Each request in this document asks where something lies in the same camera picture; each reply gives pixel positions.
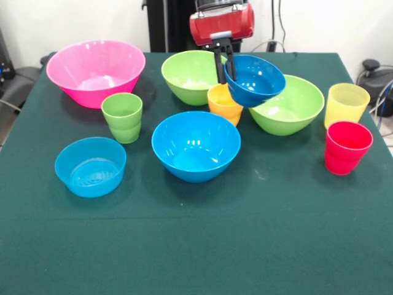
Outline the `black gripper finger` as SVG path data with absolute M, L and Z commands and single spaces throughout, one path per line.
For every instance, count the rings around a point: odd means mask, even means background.
M 235 69 L 235 63 L 234 63 L 234 51 L 232 45 L 227 45 L 225 49 L 227 53 L 227 72 L 228 75 L 231 77 L 232 80 L 236 80 L 236 69 Z
M 226 83 L 226 78 L 224 73 L 225 63 L 222 62 L 221 49 L 215 48 L 213 52 L 214 52 L 214 61 L 216 65 L 217 81 L 220 84 L 225 84 Z

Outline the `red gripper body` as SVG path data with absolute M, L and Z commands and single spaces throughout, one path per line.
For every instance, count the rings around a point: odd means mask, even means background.
M 254 10 L 249 2 L 196 2 L 195 8 L 189 25 L 198 46 L 211 45 L 223 38 L 238 41 L 254 33 Z

